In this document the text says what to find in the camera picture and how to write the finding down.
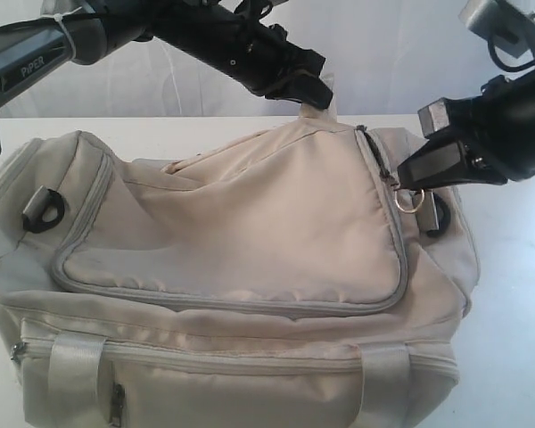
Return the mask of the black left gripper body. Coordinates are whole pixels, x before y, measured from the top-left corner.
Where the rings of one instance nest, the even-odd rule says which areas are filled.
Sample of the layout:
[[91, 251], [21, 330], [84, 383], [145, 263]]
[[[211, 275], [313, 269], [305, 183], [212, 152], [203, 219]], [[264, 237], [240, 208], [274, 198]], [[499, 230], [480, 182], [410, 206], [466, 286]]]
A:
[[256, 96], [289, 100], [289, 84], [299, 75], [320, 78], [325, 57], [287, 40], [287, 32], [275, 24], [251, 28], [245, 47], [244, 86]]

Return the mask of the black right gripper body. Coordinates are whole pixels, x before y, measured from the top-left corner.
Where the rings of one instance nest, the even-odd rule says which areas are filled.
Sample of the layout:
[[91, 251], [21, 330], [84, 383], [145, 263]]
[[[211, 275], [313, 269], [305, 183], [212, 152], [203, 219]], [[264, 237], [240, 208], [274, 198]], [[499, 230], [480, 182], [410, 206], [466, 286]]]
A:
[[472, 98], [441, 98], [419, 111], [427, 140], [464, 145], [466, 184], [535, 176], [535, 73], [498, 76]]

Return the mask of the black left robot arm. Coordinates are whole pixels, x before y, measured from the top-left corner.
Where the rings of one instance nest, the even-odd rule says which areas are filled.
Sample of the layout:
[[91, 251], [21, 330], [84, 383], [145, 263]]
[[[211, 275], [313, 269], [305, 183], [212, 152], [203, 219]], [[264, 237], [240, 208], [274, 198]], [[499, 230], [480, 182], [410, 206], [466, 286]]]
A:
[[329, 107], [325, 57], [262, 19], [277, 1], [45, 1], [41, 15], [0, 27], [0, 109], [66, 62], [92, 65], [130, 42], [154, 38], [268, 100]]

